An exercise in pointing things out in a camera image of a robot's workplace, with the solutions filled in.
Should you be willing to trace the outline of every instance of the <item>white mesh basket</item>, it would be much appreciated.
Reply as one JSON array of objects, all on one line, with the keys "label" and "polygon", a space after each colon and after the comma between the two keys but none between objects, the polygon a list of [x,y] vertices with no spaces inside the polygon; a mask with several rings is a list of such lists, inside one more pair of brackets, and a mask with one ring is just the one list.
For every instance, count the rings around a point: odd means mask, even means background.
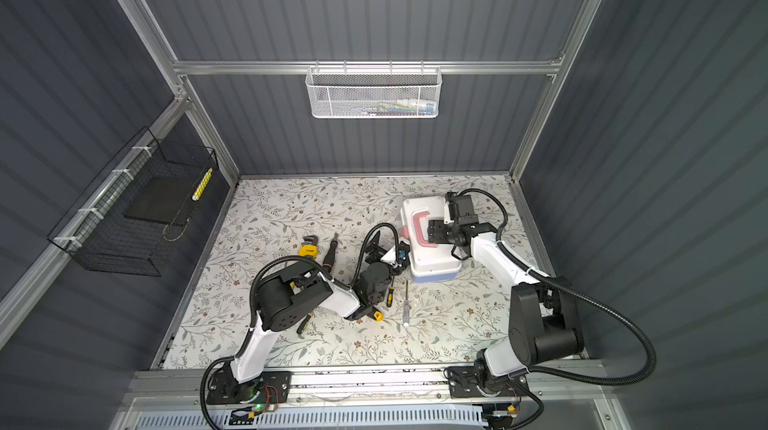
[{"label": "white mesh basket", "polygon": [[306,73],[317,118],[437,117],[440,71],[412,74]]}]

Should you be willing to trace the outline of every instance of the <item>wire basket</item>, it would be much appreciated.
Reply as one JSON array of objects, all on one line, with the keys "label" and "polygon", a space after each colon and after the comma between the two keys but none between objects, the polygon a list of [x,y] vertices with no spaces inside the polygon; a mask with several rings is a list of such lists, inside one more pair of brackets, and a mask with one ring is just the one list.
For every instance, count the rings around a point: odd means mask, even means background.
[{"label": "wire basket", "polygon": [[159,277],[217,168],[212,148],[152,139],[112,171],[117,177],[92,206],[77,210],[74,229],[62,233],[62,219],[48,239],[86,270]]},{"label": "wire basket", "polygon": [[442,75],[333,74],[309,69],[306,90],[317,118],[435,118]]}]

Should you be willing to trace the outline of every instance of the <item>pink latch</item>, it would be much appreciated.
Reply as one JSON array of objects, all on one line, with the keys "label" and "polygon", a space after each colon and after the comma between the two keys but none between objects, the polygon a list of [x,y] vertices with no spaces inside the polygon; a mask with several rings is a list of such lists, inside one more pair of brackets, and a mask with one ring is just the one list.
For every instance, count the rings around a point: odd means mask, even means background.
[{"label": "pink latch", "polygon": [[424,239],[424,231],[422,230],[422,225],[419,222],[423,217],[427,217],[428,215],[429,211],[413,214],[413,233],[416,234],[416,241],[422,247],[436,247],[437,243],[429,243],[429,241]]}]

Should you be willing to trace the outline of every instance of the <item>clear handle screwdriver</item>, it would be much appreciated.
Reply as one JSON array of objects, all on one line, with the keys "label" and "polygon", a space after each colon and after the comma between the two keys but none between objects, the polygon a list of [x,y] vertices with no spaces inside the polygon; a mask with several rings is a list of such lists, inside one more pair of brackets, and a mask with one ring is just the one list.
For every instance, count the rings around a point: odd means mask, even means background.
[{"label": "clear handle screwdriver", "polygon": [[406,281],[406,301],[402,303],[402,326],[411,324],[411,304],[408,303],[408,281]]}]

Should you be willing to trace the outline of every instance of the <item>floral tabletop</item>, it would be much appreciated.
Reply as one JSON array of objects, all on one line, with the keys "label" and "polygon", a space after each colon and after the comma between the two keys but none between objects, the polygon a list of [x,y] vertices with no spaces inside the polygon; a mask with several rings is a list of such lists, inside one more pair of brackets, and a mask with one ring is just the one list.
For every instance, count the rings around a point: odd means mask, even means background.
[{"label": "floral tabletop", "polygon": [[[250,320],[251,281],[276,257],[298,253],[303,236],[318,236],[321,260],[334,232],[339,233],[333,271],[348,282],[370,227],[382,221],[398,229],[402,226],[399,210],[404,198],[467,187],[482,188],[502,201],[510,220],[504,239],[534,263],[503,175],[242,181],[164,367],[203,368],[215,358],[233,355]],[[501,212],[493,202],[476,194],[473,200],[482,220],[498,225]],[[381,245],[392,245],[387,232],[382,232]],[[454,280],[409,282],[410,326],[402,325],[406,279],[410,280],[408,271],[395,279],[391,308],[383,303],[377,306],[384,314],[381,322],[367,317],[348,321],[318,308],[301,336],[296,334],[296,326],[280,334],[266,365],[469,361],[478,349],[505,335],[509,296],[473,259],[464,263]]]}]

